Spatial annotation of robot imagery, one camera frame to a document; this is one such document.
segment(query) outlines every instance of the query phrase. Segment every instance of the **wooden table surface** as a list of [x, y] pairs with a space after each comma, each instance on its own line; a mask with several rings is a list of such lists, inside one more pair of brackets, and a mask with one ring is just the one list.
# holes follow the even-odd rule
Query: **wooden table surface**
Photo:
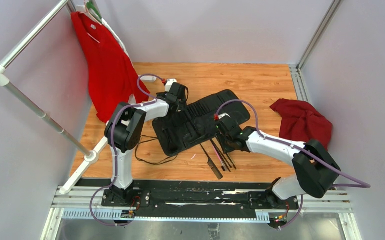
[[[256, 108], [260, 129], [274, 136], [279, 136], [282, 119], [278, 113], [270, 109], [270, 105], [281, 98], [297, 99], [290, 69], [286, 64], [135, 63], [134, 67], [138, 74], [152, 73], [166, 79], [177, 79], [179, 83], [189, 88], [189, 104], [230, 89], [239, 99], [248, 101]], [[165, 90], [160, 81], [146, 83], [146, 86], [152, 94]], [[255, 127], [256, 118], [251, 109], [248, 106], [246, 108], [250, 112], [251, 119], [241, 127]], [[88, 149], [96, 146], [104, 136], [106, 128], [96, 114], [97, 111], [92, 106], [81, 140]], [[145, 123], [142, 134], [156, 136], [152, 121]], [[292, 167], [280, 160], [263, 154], [241, 151], [230, 154], [238, 169], [232, 172], [222, 171], [221, 162], [211, 143], [207, 141], [203, 146], [223, 174], [220, 180], [223, 182], [271, 183], [275, 178], [287, 177], [294, 173]], [[167, 156], [163, 153], [159, 141], [155, 140], [141, 144], [138, 157], [149, 162], [159, 162]], [[83, 154], [78, 152], [71, 173], [83, 160]], [[110, 147], [106, 146], [98, 162], [89, 168], [84, 177], [111, 178], [112, 161]], [[200, 145], [181, 152], [176, 160], [163, 165], [150, 165], [133, 158], [132, 175], [134, 179], [218, 181], [209, 168], [207, 157]]]

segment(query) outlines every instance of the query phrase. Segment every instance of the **white wall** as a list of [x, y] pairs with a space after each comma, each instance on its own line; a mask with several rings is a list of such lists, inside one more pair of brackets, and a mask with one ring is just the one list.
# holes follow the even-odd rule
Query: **white wall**
[[97, 0], [134, 62], [296, 64], [332, 0]]
[[343, 1], [303, 74], [312, 103], [334, 125], [334, 159], [372, 185], [347, 189], [363, 239], [384, 239], [385, 1]]
[[[0, 60], [57, 0], [0, 0]], [[61, 13], [6, 75], [80, 138], [89, 112], [88, 67], [69, 12]], [[0, 87], [0, 239], [39, 239], [75, 149]]]

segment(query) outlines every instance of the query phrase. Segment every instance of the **black pouch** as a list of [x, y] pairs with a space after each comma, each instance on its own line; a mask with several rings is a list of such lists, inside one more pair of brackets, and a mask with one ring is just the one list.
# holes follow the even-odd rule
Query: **black pouch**
[[[175, 156], [216, 136], [215, 114], [229, 100], [238, 99], [231, 90], [223, 90], [189, 104], [186, 110], [153, 120], [152, 125], [164, 154]], [[250, 119], [241, 102], [232, 102], [219, 114], [227, 113], [239, 125]]]

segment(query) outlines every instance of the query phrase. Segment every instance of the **black cable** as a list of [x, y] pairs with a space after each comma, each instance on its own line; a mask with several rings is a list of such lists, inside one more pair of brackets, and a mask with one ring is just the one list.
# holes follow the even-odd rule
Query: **black cable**
[[150, 164], [150, 165], [157, 166], [157, 165], [163, 165], [163, 164], [170, 163], [170, 162], [172, 162], [173, 160], [177, 159], [178, 154], [175, 156], [174, 159], [168, 160], [168, 159], [170, 159], [170, 158], [173, 158], [173, 156], [168, 156], [168, 157], [166, 157], [165, 159], [163, 159], [163, 160], [161, 160], [161, 161], [159, 161], [159, 162], [149, 162], [149, 161], [146, 161], [146, 160], [144, 160], [144, 159], [142, 159], [142, 158], [139, 158], [139, 157], [137, 156], [137, 152], [138, 152], [138, 147], [140, 146], [140, 144], [149, 143], [149, 142], [151, 142], [151, 141], [154, 141], [154, 140], [157, 140], [157, 139], [158, 139], [158, 138], [155, 137], [155, 136], [141, 135], [141, 137], [150, 138], [150, 140], [147, 140], [147, 141], [141, 141], [141, 142], [138, 143], [138, 145], [136, 145], [136, 148], [135, 148], [135, 158], [136, 158], [136, 160], [138, 160], [138, 161], [140, 161], [140, 162], [144, 162], [144, 163], [146, 163], [146, 164]]

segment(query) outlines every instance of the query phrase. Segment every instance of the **red towel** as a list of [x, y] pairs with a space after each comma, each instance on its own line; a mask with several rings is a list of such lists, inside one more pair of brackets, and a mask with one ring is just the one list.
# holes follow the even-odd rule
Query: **red towel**
[[[97, 117], [106, 123], [117, 105], [128, 102], [132, 94], [137, 103], [148, 101], [137, 87], [138, 74], [131, 60], [112, 33], [80, 12], [72, 13], [71, 18], [88, 62], [89, 95]], [[150, 93], [142, 81], [140, 86]]]
[[270, 108], [282, 117], [280, 138], [303, 142], [316, 139], [328, 149], [333, 124], [308, 102], [279, 99]]

